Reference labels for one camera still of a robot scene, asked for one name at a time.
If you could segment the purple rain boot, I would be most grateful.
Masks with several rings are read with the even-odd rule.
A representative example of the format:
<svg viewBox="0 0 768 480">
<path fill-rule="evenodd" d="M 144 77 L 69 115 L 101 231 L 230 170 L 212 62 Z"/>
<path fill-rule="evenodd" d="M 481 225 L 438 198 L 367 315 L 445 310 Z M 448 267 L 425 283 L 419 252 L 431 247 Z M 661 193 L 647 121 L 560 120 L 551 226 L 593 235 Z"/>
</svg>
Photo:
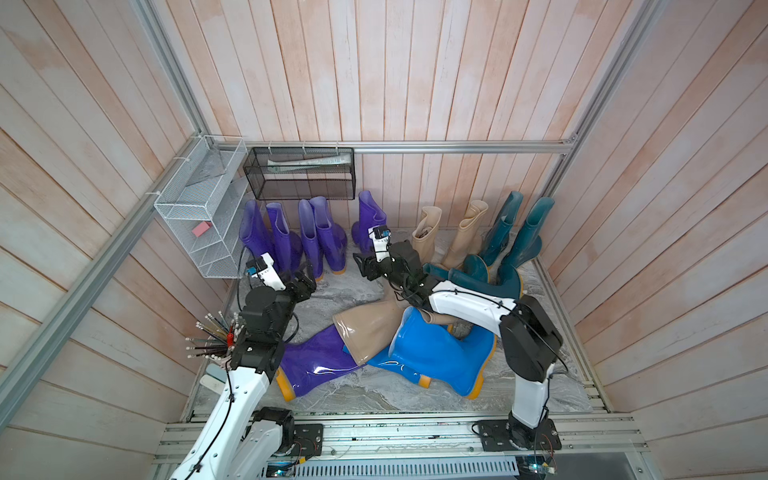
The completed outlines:
<svg viewBox="0 0 768 480">
<path fill-rule="evenodd" d="M 273 235 L 266 227 L 256 200 L 248 200 L 245 203 L 239 238 L 254 258 L 259 258 L 267 253 L 274 261 L 277 261 Z"/>
<path fill-rule="evenodd" d="M 307 261 L 312 267 L 312 273 L 316 280 L 323 277 L 323 251 L 319 242 L 317 226 L 310 202 L 302 199 L 298 204 L 301 242 Z"/>
<path fill-rule="evenodd" d="M 275 380 L 284 400 L 290 402 L 360 368 L 345 350 L 336 327 L 330 325 L 301 344 L 288 344 Z"/>
<path fill-rule="evenodd" d="M 290 229 L 281 203 L 268 203 L 266 210 L 274 237 L 274 259 L 277 269 L 280 274 L 293 274 L 299 269 L 303 256 L 301 241 Z"/>
<path fill-rule="evenodd" d="M 323 196 L 309 200 L 315 221 L 320 246 L 330 270 L 342 274 L 346 270 L 347 237 L 331 214 L 329 201 Z"/>
<path fill-rule="evenodd" d="M 376 203 L 369 190 L 362 191 L 358 196 L 359 218 L 351 227 L 354 243 L 363 255 L 373 251 L 373 242 L 369 237 L 369 229 L 383 226 L 387 223 L 387 215 Z"/>
</svg>

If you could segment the purple rain boot back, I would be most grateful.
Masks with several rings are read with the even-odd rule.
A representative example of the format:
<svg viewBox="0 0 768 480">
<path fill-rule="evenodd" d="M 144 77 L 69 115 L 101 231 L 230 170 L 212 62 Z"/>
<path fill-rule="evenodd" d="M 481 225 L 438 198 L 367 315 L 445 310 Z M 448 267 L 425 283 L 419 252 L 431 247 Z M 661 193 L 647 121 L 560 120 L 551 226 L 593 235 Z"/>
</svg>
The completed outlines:
<svg viewBox="0 0 768 480">
<path fill-rule="evenodd" d="M 373 251 L 373 242 L 369 237 L 369 229 L 383 226 L 387 223 L 387 215 L 376 203 L 369 190 L 362 191 L 358 196 L 359 218 L 351 227 L 354 243 L 363 255 Z"/>
</svg>

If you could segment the beige rain boot large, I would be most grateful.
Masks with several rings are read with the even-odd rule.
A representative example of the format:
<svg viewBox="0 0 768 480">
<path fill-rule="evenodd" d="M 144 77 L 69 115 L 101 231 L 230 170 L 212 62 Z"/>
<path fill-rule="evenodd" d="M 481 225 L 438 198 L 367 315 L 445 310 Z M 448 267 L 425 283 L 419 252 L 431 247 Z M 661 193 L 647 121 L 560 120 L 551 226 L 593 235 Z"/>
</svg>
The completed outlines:
<svg viewBox="0 0 768 480">
<path fill-rule="evenodd" d="M 394 290 L 384 286 L 382 299 L 333 316 L 334 326 L 357 365 L 364 365 L 391 344 L 406 309 Z"/>
</svg>

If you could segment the blue rain boot front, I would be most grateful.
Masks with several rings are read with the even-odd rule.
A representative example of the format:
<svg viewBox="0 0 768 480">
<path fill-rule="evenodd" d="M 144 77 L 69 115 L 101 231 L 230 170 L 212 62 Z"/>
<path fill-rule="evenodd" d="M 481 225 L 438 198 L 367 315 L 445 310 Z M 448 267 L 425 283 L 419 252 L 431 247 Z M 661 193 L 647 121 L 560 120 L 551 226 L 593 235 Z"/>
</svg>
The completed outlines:
<svg viewBox="0 0 768 480">
<path fill-rule="evenodd" d="M 483 370 L 492 358 L 496 336 L 474 326 L 463 339 L 457 339 L 441 325 L 427 323 L 422 312 L 408 307 L 388 348 L 391 360 L 443 381 L 459 395 L 477 398 L 484 383 Z"/>
</svg>

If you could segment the blue rain boot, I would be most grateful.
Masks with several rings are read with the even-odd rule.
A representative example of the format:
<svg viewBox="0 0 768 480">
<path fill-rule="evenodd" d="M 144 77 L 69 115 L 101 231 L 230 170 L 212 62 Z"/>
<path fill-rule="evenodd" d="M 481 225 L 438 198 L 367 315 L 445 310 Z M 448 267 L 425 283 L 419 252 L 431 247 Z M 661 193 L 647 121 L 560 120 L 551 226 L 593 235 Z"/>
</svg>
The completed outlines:
<svg viewBox="0 0 768 480">
<path fill-rule="evenodd" d="M 392 359 L 389 357 L 389 346 L 383 348 L 375 356 L 371 357 L 366 364 L 368 366 L 376 367 L 393 373 L 401 375 L 409 382 L 418 385 L 422 388 L 429 388 L 432 379 L 424 374 L 421 374 L 411 367 L 408 367 L 401 361 Z"/>
<path fill-rule="evenodd" d="M 408 307 L 388 348 L 391 360 L 443 381 L 459 395 L 477 398 L 484 383 L 483 370 L 492 358 L 496 336 L 474 326 L 463 339 L 457 339 L 441 325 L 427 323 L 422 312 Z"/>
</svg>

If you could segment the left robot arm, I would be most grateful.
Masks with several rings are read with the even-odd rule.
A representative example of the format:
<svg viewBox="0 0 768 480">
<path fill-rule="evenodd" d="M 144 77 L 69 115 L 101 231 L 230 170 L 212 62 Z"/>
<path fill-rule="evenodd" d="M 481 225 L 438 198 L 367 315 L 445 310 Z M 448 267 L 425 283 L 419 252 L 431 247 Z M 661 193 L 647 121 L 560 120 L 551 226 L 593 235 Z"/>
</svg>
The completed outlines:
<svg viewBox="0 0 768 480">
<path fill-rule="evenodd" d="M 251 289 L 232 321 L 223 391 L 172 479 L 255 479 L 270 458 L 291 450 L 293 418 L 285 409 L 257 408 L 285 354 L 285 334 L 298 303 L 316 291 L 301 272 Z"/>
</svg>

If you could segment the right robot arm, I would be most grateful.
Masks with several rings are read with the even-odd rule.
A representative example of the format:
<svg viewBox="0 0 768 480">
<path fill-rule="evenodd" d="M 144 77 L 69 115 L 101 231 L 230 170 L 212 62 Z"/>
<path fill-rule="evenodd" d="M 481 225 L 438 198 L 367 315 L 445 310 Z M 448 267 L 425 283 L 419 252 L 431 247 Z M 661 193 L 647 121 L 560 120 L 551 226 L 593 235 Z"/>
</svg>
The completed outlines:
<svg viewBox="0 0 768 480">
<path fill-rule="evenodd" d="M 408 306 L 387 358 L 477 396 L 496 347 L 515 375 L 509 429 L 532 436 L 548 414 L 549 380 L 562 336 L 538 300 L 525 295 L 515 269 L 509 285 L 492 285 L 455 269 L 421 263 L 407 241 L 379 239 L 354 254 L 361 275 L 385 278 Z"/>
</svg>

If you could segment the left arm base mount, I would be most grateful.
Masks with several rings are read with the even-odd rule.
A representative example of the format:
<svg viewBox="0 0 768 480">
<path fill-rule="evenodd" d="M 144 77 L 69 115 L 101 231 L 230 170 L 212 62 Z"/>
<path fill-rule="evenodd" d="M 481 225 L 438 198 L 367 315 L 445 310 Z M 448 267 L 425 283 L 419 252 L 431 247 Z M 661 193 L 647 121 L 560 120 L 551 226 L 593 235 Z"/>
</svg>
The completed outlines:
<svg viewBox="0 0 768 480">
<path fill-rule="evenodd" d="M 288 409 L 263 407 L 256 410 L 241 438 L 242 442 L 255 443 L 264 437 L 264 431 L 271 426 L 279 428 L 280 445 L 275 453 L 309 459 L 320 456 L 323 446 L 324 425 L 322 423 L 297 424 L 293 413 Z"/>
</svg>

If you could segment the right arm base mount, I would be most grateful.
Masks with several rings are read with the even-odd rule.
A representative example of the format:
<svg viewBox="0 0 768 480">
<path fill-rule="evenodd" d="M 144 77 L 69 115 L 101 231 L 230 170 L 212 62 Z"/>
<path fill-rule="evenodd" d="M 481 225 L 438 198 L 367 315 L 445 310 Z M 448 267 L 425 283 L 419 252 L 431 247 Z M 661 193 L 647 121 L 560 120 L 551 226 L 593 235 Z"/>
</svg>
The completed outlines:
<svg viewBox="0 0 768 480">
<path fill-rule="evenodd" d="M 485 452 L 543 450 L 553 452 L 562 449 L 562 442 L 555 423 L 545 411 L 536 428 L 530 428 L 509 414 L 506 420 L 480 420 L 470 427 Z"/>
</svg>

